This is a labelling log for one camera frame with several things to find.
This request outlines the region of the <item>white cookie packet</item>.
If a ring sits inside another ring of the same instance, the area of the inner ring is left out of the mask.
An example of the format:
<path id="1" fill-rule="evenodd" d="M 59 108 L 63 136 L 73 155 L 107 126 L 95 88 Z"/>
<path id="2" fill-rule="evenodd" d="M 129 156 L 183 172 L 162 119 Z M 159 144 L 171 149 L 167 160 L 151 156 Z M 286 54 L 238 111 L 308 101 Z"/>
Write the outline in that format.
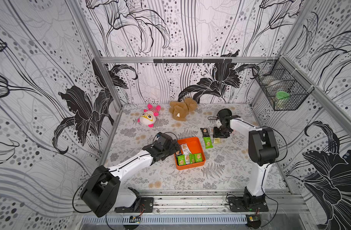
<path id="1" fill-rule="evenodd" d="M 215 128 L 215 125 L 210 125 L 210 126 L 208 126 L 208 129 L 210 130 L 210 133 L 211 133 L 211 134 L 214 133 L 214 128 Z"/>

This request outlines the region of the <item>yellow cookie packet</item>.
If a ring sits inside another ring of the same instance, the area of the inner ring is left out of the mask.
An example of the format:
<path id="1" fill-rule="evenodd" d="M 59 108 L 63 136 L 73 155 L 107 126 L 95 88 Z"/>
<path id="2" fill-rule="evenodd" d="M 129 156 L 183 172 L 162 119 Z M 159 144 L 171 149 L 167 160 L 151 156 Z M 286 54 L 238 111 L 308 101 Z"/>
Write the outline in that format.
<path id="1" fill-rule="evenodd" d="M 215 138 L 213 143 L 214 144 L 220 144 L 221 143 L 221 139 L 220 138 Z"/>

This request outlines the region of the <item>orange storage box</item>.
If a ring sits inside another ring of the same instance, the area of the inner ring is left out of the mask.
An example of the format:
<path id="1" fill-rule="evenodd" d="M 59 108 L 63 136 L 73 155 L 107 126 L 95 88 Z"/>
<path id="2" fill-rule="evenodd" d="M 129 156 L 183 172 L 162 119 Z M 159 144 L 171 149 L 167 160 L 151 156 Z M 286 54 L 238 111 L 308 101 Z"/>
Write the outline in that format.
<path id="1" fill-rule="evenodd" d="M 199 138 L 192 137 L 192 138 L 187 138 L 187 139 L 181 139 L 181 140 L 178 140 L 178 143 L 179 143 L 179 145 L 186 143 L 188 145 L 190 151 L 191 151 L 191 154 L 184 155 L 186 157 L 187 165 L 178 166 L 178 164 L 177 164 L 177 158 L 176 157 L 179 156 L 179 155 L 183 155 L 182 150 L 181 150 L 180 154 L 175 155 L 175 162 L 176 162 L 175 164 L 176 164 L 176 168 L 178 170 L 181 171 L 181 170 L 185 170 L 185 169 L 201 167 L 201 166 L 203 166 L 205 164 L 206 158 L 205 158 L 205 155 L 204 155 L 204 152 L 203 152 L 203 148 L 201 146 L 201 142 L 200 142 Z M 194 155 L 193 154 L 196 154 L 196 153 L 201 153 L 202 154 L 203 162 L 195 163 L 195 159 L 194 159 Z"/>

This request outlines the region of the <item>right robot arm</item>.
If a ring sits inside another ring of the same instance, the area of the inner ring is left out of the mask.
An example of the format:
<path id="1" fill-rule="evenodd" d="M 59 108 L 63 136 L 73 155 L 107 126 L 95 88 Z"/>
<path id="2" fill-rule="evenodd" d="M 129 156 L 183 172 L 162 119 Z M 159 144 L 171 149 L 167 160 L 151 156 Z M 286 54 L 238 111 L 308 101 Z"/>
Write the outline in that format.
<path id="1" fill-rule="evenodd" d="M 272 128 L 257 127 L 233 115 L 230 109 L 222 109 L 216 116 L 213 137 L 226 139 L 237 131 L 248 138 L 248 155 L 253 162 L 250 179 L 244 190 L 244 203 L 254 204 L 265 201 L 267 175 L 279 157 L 279 149 Z"/>

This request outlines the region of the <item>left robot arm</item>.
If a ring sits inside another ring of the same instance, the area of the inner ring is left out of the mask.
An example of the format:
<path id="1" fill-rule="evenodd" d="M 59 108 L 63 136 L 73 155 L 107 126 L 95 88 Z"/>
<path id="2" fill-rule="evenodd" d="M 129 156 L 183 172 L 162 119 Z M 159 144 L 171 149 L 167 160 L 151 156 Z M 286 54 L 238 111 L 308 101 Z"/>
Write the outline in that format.
<path id="1" fill-rule="evenodd" d="M 173 139 L 167 132 L 159 132 L 151 144 L 144 146 L 133 157 L 109 168 L 98 166 L 81 185 L 83 190 L 80 199 L 98 218 L 112 209 L 119 213 L 150 212 L 150 199 L 143 198 L 136 189 L 125 188 L 122 184 L 142 169 L 180 153 L 180 150 L 177 139 Z"/>

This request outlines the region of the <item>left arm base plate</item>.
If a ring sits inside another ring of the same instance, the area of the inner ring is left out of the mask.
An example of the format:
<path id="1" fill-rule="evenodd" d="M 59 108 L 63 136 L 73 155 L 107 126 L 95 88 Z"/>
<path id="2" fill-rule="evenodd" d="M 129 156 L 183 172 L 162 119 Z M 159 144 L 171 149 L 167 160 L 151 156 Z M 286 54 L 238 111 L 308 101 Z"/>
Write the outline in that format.
<path id="1" fill-rule="evenodd" d="M 116 213 L 152 213 L 154 205 L 153 197 L 137 198 L 130 207 L 115 208 Z"/>

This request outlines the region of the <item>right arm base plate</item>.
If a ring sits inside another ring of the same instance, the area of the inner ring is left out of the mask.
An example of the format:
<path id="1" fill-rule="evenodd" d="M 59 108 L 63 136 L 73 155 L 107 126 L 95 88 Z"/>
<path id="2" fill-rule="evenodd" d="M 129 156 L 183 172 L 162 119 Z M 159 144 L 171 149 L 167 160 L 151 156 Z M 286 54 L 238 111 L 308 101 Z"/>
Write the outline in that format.
<path id="1" fill-rule="evenodd" d="M 266 196 L 253 196 L 253 197 L 237 197 L 228 195 L 226 202 L 229 205 L 231 212 L 268 212 L 269 208 L 266 203 Z"/>

